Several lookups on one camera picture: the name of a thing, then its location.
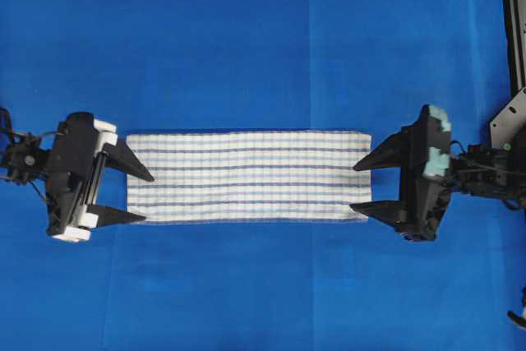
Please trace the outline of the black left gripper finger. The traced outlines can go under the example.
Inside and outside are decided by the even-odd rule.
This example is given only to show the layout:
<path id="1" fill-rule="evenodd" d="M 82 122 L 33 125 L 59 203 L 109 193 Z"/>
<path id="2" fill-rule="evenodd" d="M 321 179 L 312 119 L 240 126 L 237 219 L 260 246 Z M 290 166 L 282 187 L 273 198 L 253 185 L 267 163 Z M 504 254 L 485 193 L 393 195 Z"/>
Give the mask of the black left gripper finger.
<path id="1" fill-rule="evenodd" d="M 88 205 L 87 213 L 97 217 L 96 228 L 118 224 L 133 224 L 146 220 L 146 217 L 143 215 L 133 214 L 108 206 Z"/>
<path id="2" fill-rule="evenodd" d="M 102 151 L 107 156 L 106 167 L 146 182 L 155 180 L 148 168 L 136 157 L 127 142 L 117 135 L 108 138 L 102 144 Z"/>

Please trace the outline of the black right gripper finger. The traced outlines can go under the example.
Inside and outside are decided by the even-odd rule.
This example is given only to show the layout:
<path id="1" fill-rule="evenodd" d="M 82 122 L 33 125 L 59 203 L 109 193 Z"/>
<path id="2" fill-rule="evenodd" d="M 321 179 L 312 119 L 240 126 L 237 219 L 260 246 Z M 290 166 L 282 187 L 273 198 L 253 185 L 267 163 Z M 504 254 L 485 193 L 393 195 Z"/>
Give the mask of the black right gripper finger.
<path id="1" fill-rule="evenodd" d="M 411 127 L 402 127 L 399 132 L 390 135 L 372 152 L 360 159 L 354 166 L 355 171 L 408 167 Z"/>
<path id="2" fill-rule="evenodd" d="M 407 209 L 403 201 L 371 201 L 349 206 L 353 211 L 377 219 L 394 230 L 407 229 Z"/>

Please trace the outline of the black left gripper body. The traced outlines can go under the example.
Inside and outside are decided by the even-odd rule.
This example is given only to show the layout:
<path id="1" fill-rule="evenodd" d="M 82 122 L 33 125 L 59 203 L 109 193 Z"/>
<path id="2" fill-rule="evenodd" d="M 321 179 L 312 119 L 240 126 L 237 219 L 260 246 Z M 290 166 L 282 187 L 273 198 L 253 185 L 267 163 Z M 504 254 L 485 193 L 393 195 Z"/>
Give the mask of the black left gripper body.
<path id="1" fill-rule="evenodd" d="M 117 127 L 92 113 L 72 113 L 58 124 L 44 166 L 48 236 L 64 242 L 90 239 L 99 216 L 87 212 L 87 206 L 96 200 L 88 195 L 98 190 L 104 145 L 117 142 Z"/>

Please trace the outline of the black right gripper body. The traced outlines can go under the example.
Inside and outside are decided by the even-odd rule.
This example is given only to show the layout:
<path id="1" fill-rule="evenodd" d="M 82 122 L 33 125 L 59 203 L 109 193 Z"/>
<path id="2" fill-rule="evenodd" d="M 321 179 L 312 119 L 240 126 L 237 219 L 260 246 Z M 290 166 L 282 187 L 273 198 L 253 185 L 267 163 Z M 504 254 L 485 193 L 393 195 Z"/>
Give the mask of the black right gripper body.
<path id="1" fill-rule="evenodd" d="M 423 105 L 417 121 L 401 128 L 399 139 L 399 199 L 403 202 L 399 230 L 410 242 L 430 242 L 436 239 L 451 196 L 445 185 L 451 143 L 445 110 Z"/>

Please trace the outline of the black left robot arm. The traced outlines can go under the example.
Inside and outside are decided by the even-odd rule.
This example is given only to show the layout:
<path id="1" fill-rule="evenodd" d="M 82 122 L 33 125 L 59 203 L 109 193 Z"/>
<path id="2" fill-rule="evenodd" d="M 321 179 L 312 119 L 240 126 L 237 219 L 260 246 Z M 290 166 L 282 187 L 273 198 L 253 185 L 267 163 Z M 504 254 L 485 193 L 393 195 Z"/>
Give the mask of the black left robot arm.
<path id="1" fill-rule="evenodd" d="M 85 242 L 94 229 L 145 221 L 143 215 L 96 202 L 106 168 L 154 181 L 112 123 L 92 113 L 71 113 L 49 133 L 53 146 L 44 150 L 40 146 L 43 135 L 15 132 L 10 113 L 2 109 L 1 133 L 7 138 L 1 153 L 1 166 L 7 171 L 3 180 L 16 185 L 44 183 L 40 197 L 47 207 L 49 237 Z"/>

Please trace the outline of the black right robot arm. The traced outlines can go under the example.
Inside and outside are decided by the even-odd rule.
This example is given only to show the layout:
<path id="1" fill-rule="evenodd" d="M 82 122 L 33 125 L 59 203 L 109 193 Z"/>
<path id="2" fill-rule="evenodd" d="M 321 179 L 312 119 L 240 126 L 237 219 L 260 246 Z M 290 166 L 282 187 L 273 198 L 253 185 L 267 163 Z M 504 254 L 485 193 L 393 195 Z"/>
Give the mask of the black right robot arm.
<path id="1" fill-rule="evenodd" d="M 425 104 L 416 122 L 382 141 L 354 170 L 398 168 L 399 198 L 351 204 L 351 209 L 389 225 L 413 242 L 436 239 L 453 193 L 501 201 L 510 210 L 525 207 L 525 130 L 498 148 L 450 147 L 447 113 Z"/>

